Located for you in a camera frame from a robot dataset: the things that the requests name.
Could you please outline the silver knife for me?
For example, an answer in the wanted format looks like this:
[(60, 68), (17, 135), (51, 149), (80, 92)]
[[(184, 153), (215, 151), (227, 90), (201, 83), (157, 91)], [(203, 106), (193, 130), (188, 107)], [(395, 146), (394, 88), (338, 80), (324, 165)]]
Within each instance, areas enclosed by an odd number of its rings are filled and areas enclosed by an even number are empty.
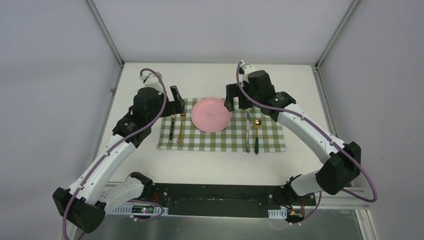
[(247, 153), (251, 152), (250, 148), (250, 129), (252, 125), (252, 119), (250, 113), (246, 112), (246, 130), (245, 130), (245, 150)]

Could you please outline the gold fork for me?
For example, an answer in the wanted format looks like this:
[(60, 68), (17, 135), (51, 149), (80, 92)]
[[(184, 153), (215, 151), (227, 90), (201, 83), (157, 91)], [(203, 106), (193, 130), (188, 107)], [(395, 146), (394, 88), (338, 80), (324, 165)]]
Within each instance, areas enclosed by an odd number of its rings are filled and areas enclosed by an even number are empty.
[(177, 137), (177, 144), (181, 145), (183, 142), (183, 133), (184, 133), (184, 121), (187, 117), (187, 113), (186, 111), (184, 111), (183, 113), (180, 114), (180, 127), (179, 127), (179, 132), (178, 132), (178, 137)]

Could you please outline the green checkered cloth napkin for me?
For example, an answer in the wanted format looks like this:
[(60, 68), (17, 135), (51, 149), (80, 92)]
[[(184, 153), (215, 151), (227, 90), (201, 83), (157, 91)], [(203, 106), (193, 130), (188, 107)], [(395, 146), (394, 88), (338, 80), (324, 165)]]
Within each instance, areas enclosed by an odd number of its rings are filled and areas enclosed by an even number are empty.
[(182, 143), (177, 143), (181, 118), (176, 116), (173, 127), (173, 138), (170, 139), (172, 117), (161, 119), (157, 148), (160, 150), (201, 151), (201, 152), (245, 152), (247, 113), (251, 120), (261, 119), (258, 131), (258, 147), (261, 153), (285, 152), (286, 141), (283, 127), (270, 117), (253, 107), (247, 110), (236, 109), (231, 113), (228, 125), (219, 132), (205, 132), (198, 129), (192, 119), (191, 111), (199, 98), (185, 98), (186, 118), (183, 121)]

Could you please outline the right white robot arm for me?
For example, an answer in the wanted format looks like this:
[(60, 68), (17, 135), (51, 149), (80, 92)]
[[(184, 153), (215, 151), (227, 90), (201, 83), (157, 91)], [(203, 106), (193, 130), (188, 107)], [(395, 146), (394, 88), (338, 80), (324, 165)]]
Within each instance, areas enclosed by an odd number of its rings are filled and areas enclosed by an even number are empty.
[(336, 195), (360, 175), (360, 146), (355, 142), (345, 143), (324, 131), (293, 97), (275, 90), (266, 71), (251, 65), (238, 67), (236, 80), (226, 86), (224, 106), (228, 111), (234, 111), (235, 98), (240, 109), (259, 108), (262, 114), (294, 133), (322, 163), (319, 170), (292, 176), (283, 185), (282, 194), (288, 204), (298, 204), (309, 193)]

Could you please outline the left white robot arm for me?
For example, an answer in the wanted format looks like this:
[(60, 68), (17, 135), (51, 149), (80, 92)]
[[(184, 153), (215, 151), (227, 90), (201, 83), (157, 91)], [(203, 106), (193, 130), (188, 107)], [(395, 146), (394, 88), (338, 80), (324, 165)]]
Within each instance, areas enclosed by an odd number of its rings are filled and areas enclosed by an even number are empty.
[(132, 199), (147, 202), (153, 195), (153, 180), (140, 172), (132, 172), (123, 183), (107, 190), (106, 184), (120, 165), (152, 132), (150, 122), (170, 117), (185, 110), (185, 101), (177, 86), (168, 97), (153, 87), (142, 87), (133, 98), (127, 113), (116, 123), (105, 148), (90, 167), (68, 188), (59, 187), (53, 201), (59, 214), (85, 234), (94, 232), (112, 210)]

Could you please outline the pink plate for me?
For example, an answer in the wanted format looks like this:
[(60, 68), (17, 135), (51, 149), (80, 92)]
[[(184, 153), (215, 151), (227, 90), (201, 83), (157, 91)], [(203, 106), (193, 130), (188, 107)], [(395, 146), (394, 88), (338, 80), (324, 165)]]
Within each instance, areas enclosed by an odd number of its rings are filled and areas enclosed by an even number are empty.
[(201, 131), (217, 133), (231, 122), (232, 113), (219, 98), (204, 98), (194, 104), (190, 113), (191, 121)]

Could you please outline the gold spoon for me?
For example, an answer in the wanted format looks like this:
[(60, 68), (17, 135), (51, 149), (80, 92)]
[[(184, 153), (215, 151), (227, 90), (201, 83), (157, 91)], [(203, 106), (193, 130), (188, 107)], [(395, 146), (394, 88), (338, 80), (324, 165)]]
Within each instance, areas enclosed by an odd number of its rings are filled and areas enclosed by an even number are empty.
[(254, 126), (256, 128), (256, 132), (255, 132), (255, 141), (254, 141), (254, 153), (256, 155), (259, 154), (259, 129), (262, 125), (262, 120), (260, 118), (256, 118), (254, 120)]

